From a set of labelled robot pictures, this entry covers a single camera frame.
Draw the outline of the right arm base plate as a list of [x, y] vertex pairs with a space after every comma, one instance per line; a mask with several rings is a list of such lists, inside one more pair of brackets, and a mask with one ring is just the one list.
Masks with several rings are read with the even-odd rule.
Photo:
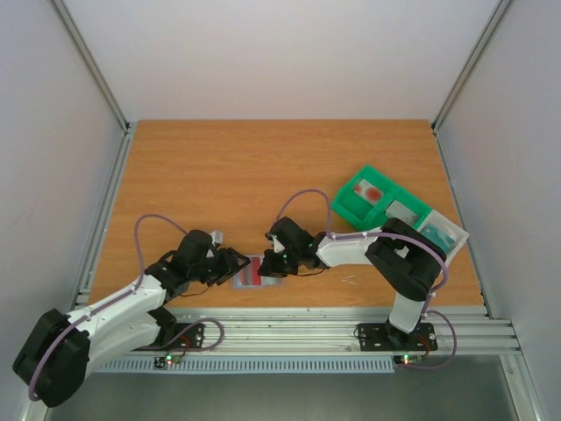
[[362, 352], [436, 351], [437, 336], [433, 324], [419, 323], [411, 333], [405, 333], [389, 323], [361, 323], [353, 336]]

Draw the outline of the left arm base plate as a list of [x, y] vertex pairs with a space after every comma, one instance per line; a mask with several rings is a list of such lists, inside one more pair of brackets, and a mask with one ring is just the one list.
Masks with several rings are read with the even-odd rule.
[[172, 327], [165, 327], [157, 334], [156, 339], [147, 346], [136, 348], [136, 351], [173, 351], [184, 349], [202, 349], [205, 325], [177, 323]]

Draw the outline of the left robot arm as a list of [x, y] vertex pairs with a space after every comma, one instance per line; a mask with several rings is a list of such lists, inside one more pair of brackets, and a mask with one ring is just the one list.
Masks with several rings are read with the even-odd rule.
[[169, 348], [180, 333], [166, 304], [193, 282], [223, 284], [251, 261], [219, 240], [219, 232], [192, 230], [118, 292], [80, 310], [44, 313], [12, 365], [30, 399], [56, 407], [105, 363], [135, 350]]

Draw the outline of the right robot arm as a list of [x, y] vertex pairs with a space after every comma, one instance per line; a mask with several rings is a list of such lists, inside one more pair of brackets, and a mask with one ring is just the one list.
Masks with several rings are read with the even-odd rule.
[[382, 339], [397, 350], [409, 346], [427, 310], [435, 281], [448, 280], [445, 252], [398, 218], [363, 232], [319, 232], [313, 236], [290, 218], [277, 221], [266, 236], [272, 247], [264, 252], [258, 274], [284, 278], [299, 269], [328, 270], [340, 266], [374, 267], [392, 286], [395, 299]]

